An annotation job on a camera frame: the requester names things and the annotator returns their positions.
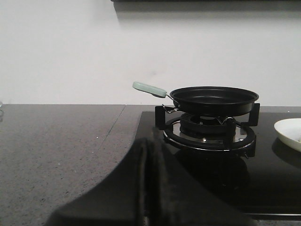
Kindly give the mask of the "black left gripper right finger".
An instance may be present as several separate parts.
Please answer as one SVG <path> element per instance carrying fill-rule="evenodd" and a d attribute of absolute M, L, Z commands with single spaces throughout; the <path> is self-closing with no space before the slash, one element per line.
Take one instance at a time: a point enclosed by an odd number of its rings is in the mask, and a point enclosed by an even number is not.
<path fill-rule="evenodd" d="M 148 159 L 152 226 L 254 226 L 256 221 L 227 205 L 197 182 L 151 131 Z"/>

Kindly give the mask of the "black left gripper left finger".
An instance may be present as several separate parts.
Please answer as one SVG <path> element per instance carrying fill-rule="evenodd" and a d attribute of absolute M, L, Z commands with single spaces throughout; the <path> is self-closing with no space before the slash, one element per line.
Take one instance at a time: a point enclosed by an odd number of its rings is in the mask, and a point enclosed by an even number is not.
<path fill-rule="evenodd" d="M 56 209 L 47 226 L 142 226 L 149 140 L 134 141 L 117 167 L 98 185 Z"/>

